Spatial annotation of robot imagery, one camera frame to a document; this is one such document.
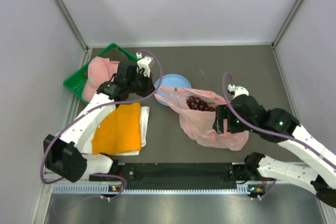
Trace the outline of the dark grapes bunch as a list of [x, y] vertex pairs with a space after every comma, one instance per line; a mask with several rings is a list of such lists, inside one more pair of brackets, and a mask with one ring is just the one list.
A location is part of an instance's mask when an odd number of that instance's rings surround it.
[[196, 96], [189, 96], [185, 99], [187, 106], [191, 110], [196, 111], [208, 111], [208, 112], [215, 112], [216, 111], [216, 104], [213, 102], [206, 102], [205, 100], [201, 99], [200, 97]]

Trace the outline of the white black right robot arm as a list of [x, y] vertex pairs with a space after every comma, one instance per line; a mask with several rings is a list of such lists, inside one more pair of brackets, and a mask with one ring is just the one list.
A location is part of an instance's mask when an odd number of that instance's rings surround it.
[[242, 94], [226, 105], [216, 106], [213, 125], [217, 133], [249, 131], [287, 149], [305, 166], [290, 165], [253, 152], [245, 158], [245, 174], [282, 180], [316, 195], [335, 207], [335, 154], [318, 142], [293, 115], [283, 109], [266, 110], [252, 96]]

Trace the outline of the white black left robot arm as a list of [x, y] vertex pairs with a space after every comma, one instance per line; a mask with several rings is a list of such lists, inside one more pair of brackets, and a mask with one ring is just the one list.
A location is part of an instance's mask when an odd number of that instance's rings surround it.
[[85, 109], [56, 136], [48, 135], [44, 141], [41, 168], [48, 169], [72, 183], [84, 175], [102, 174], [114, 180], [119, 168], [107, 154], [82, 154], [89, 137], [101, 122], [120, 104], [128, 104], [129, 94], [135, 93], [141, 100], [149, 98], [157, 87], [153, 85], [152, 57], [136, 62], [124, 61], [118, 65], [111, 80], [102, 83]]

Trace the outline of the pink plastic bag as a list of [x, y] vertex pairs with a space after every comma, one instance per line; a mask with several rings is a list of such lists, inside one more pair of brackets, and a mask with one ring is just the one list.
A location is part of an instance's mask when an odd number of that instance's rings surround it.
[[210, 107], [226, 104], [223, 97], [213, 91], [161, 86], [155, 98], [166, 103], [179, 115], [180, 127], [184, 133], [199, 145], [212, 148], [241, 150], [248, 141], [249, 132], [225, 132], [218, 134], [213, 129], [215, 111], [192, 110], [187, 105], [187, 98], [193, 96], [205, 101]]

